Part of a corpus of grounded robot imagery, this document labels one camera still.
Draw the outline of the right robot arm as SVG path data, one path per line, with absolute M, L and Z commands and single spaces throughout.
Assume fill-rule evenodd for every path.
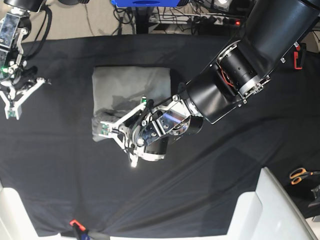
M 0 20 L 0 98 L 4 102 L 6 119 L 19 120 L 22 105 L 49 79 L 37 77 L 38 68 L 27 63 L 42 49 L 52 24 L 52 11 L 45 0 L 5 0 L 10 10 Z M 39 45 L 25 52 L 22 42 L 32 31 L 31 12 L 45 12 L 47 23 Z

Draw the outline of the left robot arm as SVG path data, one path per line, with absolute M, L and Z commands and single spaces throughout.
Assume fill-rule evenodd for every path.
M 130 165 L 166 156 L 169 141 L 215 124 L 269 82 L 270 73 L 316 20 L 317 0 L 257 0 L 241 39 L 229 42 L 194 79 L 158 104 L 145 96 L 138 106 L 97 125 L 99 137 L 114 140 Z

